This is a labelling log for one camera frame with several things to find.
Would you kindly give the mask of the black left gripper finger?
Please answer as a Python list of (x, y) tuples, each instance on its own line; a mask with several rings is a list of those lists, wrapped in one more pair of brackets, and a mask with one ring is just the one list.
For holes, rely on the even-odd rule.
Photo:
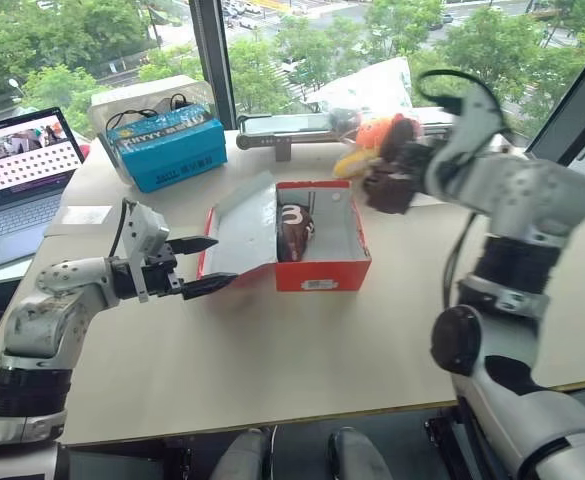
[(188, 236), (170, 239), (166, 243), (174, 255), (190, 255), (215, 246), (218, 240), (209, 236)]
[(181, 285), (181, 295), (184, 300), (210, 295), (230, 285), (238, 278), (235, 273), (217, 272), (204, 275), (197, 280), (185, 282)]

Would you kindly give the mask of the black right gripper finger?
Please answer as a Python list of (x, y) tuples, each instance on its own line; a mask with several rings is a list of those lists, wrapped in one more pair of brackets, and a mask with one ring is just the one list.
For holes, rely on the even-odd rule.
[(405, 170), (403, 165), (405, 147), (403, 143), (384, 143), (380, 146), (378, 158), (369, 168), (370, 173), (397, 173)]
[(367, 205), (386, 214), (405, 214), (415, 196), (411, 184), (403, 179), (386, 179), (366, 184)]

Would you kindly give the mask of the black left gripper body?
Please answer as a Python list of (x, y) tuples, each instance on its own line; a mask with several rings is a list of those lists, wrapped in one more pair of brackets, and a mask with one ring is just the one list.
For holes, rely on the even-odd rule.
[(182, 293), (184, 281), (176, 273), (177, 254), (180, 254), (177, 241), (168, 240), (157, 253), (144, 258), (142, 273), (150, 296), (162, 297)]

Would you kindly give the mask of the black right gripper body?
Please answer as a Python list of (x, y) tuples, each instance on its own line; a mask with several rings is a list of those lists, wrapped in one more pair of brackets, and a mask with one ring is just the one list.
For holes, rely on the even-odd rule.
[(402, 149), (402, 168), (414, 191), (427, 194), (426, 174), (437, 149), (431, 145), (408, 142)]

